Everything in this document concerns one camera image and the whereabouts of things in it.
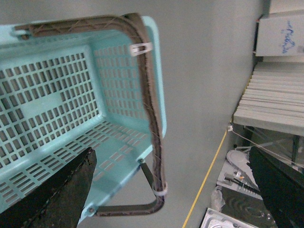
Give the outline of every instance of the white box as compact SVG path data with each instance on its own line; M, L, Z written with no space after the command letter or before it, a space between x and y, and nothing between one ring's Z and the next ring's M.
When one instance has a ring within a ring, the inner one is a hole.
M304 10L263 16L256 56L304 56Z

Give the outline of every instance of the turquoise plastic basket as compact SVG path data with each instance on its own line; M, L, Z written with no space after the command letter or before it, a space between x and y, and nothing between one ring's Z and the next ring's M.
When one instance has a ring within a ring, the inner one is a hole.
M153 45L164 136L158 30L152 18L142 19ZM24 41L14 26L0 27L0 213L92 147L97 166L81 221L152 151L131 40L105 30Z

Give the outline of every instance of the yellow cable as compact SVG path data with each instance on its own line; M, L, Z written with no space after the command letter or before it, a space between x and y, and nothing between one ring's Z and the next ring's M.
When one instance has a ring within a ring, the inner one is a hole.
M205 183L206 183L206 180L207 180L207 178L208 178L208 176L209 176L209 174L210 174L210 171L211 171L211 169L212 169L212 167L213 167L213 165L214 165L214 162L215 162L215 160L217 159L217 156L218 156L218 154L219 154L220 148L221 148L222 145L223 145L223 142L224 142L224 140L225 140L225 138L226 138L226 135L227 135L227 131L225 131L225 133L224 133L224 136L223 136L223 138L222 138L222 141L220 142L220 144L219 144L219 146L218 146L218 150L217 150L217 152L216 152L215 155L214 155L214 158L213 158L213 160L212 160L212 162L211 162L211 165L210 165L210 167L209 167L209 169L208 169L208 171L207 171L207 174L206 174L206 176L205 176L205 178L204 178L204 180L203 180L203 182L202 182L202 184L201 184L201 186L200 186L200 188L199 188L198 194L197 194L196 197L195 197L195 200L194 200L194 202L193 202L193 204L192 204L192 206L191 206L191 208L190 208L190 211L189 211L189 213L188 213L188 216L186 217L186 220L185 220L184 225L182 226L182 228L185 228L186 225L187 225L187 222L188 222L188 220L189 220L189 218L190 218L190 215L191 215L191 213L192 213L192 211L193 211L193 209L194 209L194 207L195 207L195 204L197 203L197 201L198 201L198 199L199 199L199 196L200 196L200 194L201 194L201 191L203 190L203 187L204 187L204 185L205 185Z

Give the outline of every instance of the white plastic clip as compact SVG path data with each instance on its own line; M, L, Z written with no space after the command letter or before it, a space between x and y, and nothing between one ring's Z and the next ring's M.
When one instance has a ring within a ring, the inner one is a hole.
M152 43L142 43L142 44L132 44L130 45L130 53L131 56L137 56L137 55L141 55L144 54L148 51L151 51L153 49Z
M152 184L152 191L153 191L153 193L154 193L155 196L165 196L168 193L168 183L167 182L165 183L165 188L162 191L156 191L154 189L154 183L153 183Z

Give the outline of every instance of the gray wall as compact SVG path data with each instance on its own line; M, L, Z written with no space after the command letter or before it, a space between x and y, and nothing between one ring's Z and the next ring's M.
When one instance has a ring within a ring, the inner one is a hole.
M164 141L170 193L155 215L88 218L80 227L181 227L250 77L255 20L262 0L0 1L0 23L137 11L158 24L168 131ZM208 178L188 227L198 227L227 149ZM114 203L151 198L141 174Z

